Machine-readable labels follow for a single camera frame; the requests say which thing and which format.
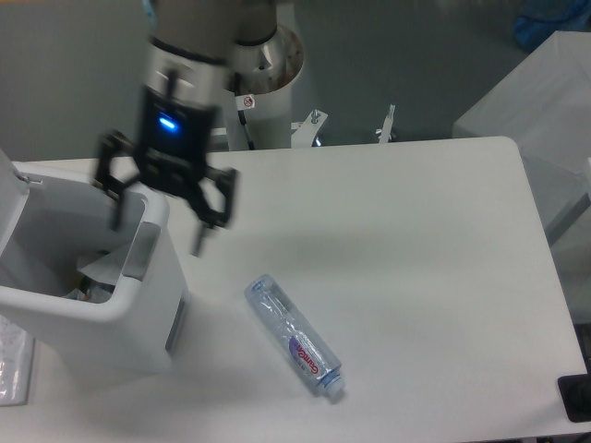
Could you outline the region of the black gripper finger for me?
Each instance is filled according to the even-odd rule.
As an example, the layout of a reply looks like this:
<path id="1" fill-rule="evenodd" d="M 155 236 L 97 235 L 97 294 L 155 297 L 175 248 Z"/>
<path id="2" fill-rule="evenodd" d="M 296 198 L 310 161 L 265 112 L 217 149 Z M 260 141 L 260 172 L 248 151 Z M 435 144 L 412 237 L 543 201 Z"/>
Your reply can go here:
<path id="1" fill-rule="evenodd" d="M 190 187 L 189 206 L 199 219 L 196 240 L 191 255 L 198 257 L 206 237 L 216 229 L 227 228 L 233 219 L 235 195 L 238 185 L 239 171 L 234 168 L 218 169 L 208 166 L 204 176 Z M 211 184 L 221 196 L 218 208 L 208 200 L 202 187 Z"/>
<path id="2" fill-rule="evenodd" d="M 132 153 L 135 145 L 120 131 L 112 130 L 98 139 L 98 152 L 92 185 L 114 202 L 111 229 L 118 231 L 123 220 L 127 190 L 136 184 L 140 174 L 132 174 L 122 180 L 112 174 L 112 163 L 121 153 Z"/>

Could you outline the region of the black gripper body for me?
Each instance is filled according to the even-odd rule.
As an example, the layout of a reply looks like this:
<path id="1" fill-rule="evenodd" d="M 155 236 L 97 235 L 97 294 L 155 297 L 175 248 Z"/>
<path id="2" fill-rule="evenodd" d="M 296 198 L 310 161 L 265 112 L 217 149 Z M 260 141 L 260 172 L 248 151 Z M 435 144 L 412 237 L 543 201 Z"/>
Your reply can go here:
<path id="1" fill-rule="evenodd" d="M 176 197 L 196 193 L 207 169 L 216 114 L 214 107 L 193 108 L 144 88 L 133 153 L 141 183 Z"/>

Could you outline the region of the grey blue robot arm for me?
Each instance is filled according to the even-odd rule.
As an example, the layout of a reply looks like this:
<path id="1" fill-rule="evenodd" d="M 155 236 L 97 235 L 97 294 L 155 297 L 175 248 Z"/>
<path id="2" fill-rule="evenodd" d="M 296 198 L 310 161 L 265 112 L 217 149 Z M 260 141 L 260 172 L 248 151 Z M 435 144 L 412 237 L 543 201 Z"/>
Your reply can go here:
<path id="1" fill-rule="evenodd" d="M 233 216 L 238 172 L 208 163 L 219 95 L 238 45 L 261 45 L 277 31 L 273 1 L 147 1 L 154 25 L 139 132 L 98 140 L 93 178 L 115 203 L 118 229 L 135 184 L 182 198 L 199 220 L 192 253 Z"/>

